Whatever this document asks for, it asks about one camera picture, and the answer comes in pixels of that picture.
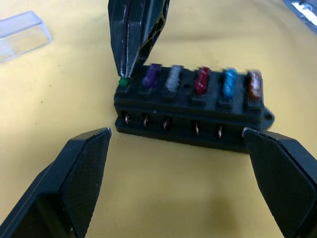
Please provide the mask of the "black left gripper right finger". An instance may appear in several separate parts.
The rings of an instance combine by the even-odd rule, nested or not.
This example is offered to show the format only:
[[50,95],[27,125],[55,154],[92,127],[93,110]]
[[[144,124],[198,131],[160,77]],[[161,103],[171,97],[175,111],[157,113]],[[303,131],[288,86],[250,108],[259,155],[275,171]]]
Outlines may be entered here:
[[260,192],[286,238],[317,236],[317,161],[297,140],[244,128]]

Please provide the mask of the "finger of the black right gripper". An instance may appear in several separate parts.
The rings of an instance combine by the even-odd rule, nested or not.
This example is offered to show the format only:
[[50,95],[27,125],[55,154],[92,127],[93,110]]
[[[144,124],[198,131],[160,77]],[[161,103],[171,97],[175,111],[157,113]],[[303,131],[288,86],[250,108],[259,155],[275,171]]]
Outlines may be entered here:
[[110,43],[119,76],[126,75],[126,0],[109,0]]
[[129,0],[125,17],[125,72],[131,78],[148,59],[163,27],[170,1]]

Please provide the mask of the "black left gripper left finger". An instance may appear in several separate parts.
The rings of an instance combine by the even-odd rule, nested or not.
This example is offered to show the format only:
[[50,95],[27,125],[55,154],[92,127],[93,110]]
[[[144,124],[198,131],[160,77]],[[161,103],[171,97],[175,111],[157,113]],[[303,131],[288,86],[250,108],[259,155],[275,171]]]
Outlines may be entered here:
[[83,238],[101,190],[108,127],[68,140],[0,226],[2,238]]

